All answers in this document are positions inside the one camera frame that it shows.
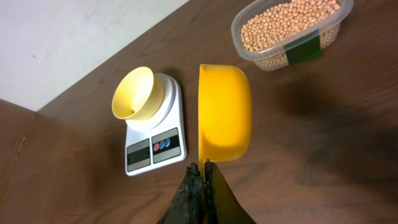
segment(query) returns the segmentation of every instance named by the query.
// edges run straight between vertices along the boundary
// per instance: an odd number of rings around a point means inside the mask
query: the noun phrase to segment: bowl
[[[163,86],[152,70],[136,68],[123,78],[114,93],[113,115],[119,119],[148,119],[161,106],[163,96]]]

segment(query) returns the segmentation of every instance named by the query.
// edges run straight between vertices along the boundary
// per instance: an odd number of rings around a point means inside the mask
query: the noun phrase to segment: transparent plastic container
[[[291,0],[257,0],[245,7],[232,22],[231,31],[233,41],[238,54],[246,59],[253,61],[258,67],[265,71],[272,71],[289,65],[286,51],[305,44],[309,40],[319,36],[320,48],[332,44],[340,29],[340,22],[349,14],[354,5],[354,0],[336,0],[340,8],[328,16],[326,19],[314,24],[313,26],[285,39],[274,45],[268,46],[258,51],[248,51],[243,47],[240,39],[242,26],[255,15],[263,13],[268,8],[280,3],[290,3]]]

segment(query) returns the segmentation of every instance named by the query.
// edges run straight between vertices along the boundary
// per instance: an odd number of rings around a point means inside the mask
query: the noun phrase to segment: kitchen scale
[[[154,76],[164,88],[159,109],[146,120],[126,120],[125,168],[129,176],[182,161],[187,156],[181,88],[168,75]]]

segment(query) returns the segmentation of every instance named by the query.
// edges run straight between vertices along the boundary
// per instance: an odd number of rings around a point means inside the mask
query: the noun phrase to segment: blue button
[[[159,144],[159,149],[163,149],[163,147],[164,147],[164,142],[161,141],[160,144]]]

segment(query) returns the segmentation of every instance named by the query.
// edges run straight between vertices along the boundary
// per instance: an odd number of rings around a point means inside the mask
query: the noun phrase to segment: brown wooden surface
[[[188,2],[40,110],[0,223],[155,223],[197,160],[201,63],[249,78],[251,146],[219,166],[255,221],[398,223],[398,1],[357,0],[322,58],[274,72],[234,49],[232,20],[250,2]],[[128,177],[126,125],[110,104],[143,65],[181,84],[189,155]]]
[[[33,122],[34,112],[0,100],[0,202]]]

